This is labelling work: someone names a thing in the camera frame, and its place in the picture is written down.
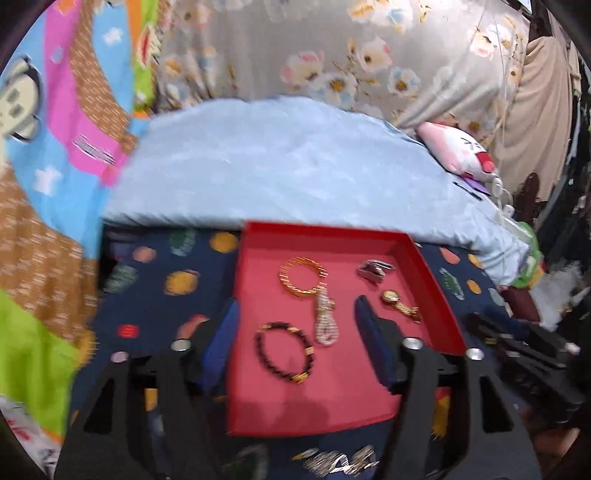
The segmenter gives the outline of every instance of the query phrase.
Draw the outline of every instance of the pink and white plush pillow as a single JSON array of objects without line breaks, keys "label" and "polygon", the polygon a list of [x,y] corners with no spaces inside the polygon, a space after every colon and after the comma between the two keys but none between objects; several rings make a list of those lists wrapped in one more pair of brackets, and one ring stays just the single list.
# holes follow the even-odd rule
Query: pink and white plush pillow
[{"label": "pink and white plush pillow", "polygon": [[417,133],[447,171],[482,182],[498,177],[491,156],[462,130],[425,122],[417,127]]}]

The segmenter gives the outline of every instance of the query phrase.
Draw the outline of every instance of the white star print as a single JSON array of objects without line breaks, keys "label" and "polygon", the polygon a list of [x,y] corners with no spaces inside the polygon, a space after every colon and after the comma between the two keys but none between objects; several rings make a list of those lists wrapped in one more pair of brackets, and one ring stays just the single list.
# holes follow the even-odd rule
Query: white star print
[{"label": "white star print", "polygon": [[35,176],[37,178],[35,190],[49,197],[53,195],[54,183],[62,177],[61,173],[53,166],[49,166],[45,170],[36,170]]},{"label": "white star print", "polygon": [[121,43],[122,36],[123,30],[112,27],[105,35],[103,35],[103,40],[109,47],[112,47],[116,43]]}]

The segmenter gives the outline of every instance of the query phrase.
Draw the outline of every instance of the pink stripe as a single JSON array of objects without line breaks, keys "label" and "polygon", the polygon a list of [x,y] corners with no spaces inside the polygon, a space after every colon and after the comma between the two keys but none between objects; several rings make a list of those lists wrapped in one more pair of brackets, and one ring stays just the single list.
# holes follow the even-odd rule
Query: pink stripe
[{"label": "pink stripe", "polygon": [[[78,170],[97,175],[107,186],[113,185],[117,172],[127,161],[121,152],[119,142],[103,133],[82,111],[76,97],[76,83],[70,68],[69,51],[76,31],[80,12],[78,0],[67,14],[55,8],[47,11],[44,57],[46,76],[47,126],[50,132],[64,145],[70,163]],[[54,55],[61,51],[61,61],[53,62]],[[112,166],[95,155],[81,150],[81,142],[87,143],[94,151],[100,151],[115,160]]]}]

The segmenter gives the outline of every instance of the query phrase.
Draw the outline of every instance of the red box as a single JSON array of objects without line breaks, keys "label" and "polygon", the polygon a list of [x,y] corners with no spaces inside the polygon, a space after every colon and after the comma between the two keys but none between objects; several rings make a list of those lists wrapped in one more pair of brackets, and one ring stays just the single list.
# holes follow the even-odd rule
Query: red box
[{"label": "red box", "polygon": [[[290,294],[279,281],[279,268],[292,257],[307,257],[328,272],[325,282],[336,302],[338,341],[329,347],[314,340],[314,298]],[[366,260],[383,260],[395,270],[375,287],[356,270]],[[298,288],[319,282],[312,268],[290,269]],[[419,325],[384,306],[382,290],[394,289],[408,306],[418,306]],[[355,323],[354,302],[366,295],[378,315],[396,321],[407,336],[418,336],[444,353],[462,355],[466,345],[443,293],[411,238],[378,232],[274,223],[249,223],[242,233],[236,275],[240,307],[238,335],[229,365],[229,433],[286,437],[336,432],[392,418],[399,398],[377,380]],[[314,341],[314,365],[302,384],[284,381],[265,369],[255,352],[254,336],[263,323],[283,321]],[[304,352],[285,331],[265,334],[265,347],[277,367],[300,372]]]}]

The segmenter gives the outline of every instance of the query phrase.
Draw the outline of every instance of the cartoon print blanket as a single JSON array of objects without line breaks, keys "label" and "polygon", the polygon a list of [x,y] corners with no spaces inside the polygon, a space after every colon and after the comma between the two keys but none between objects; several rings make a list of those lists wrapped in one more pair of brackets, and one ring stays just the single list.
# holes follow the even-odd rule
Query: cartoon print blanket
[{"label": "cartoon print blanket", "polygon": [[0,395],[59,442],[92,351],[100,211],[154,97],[164,0],[58,0],[0,75]]}]

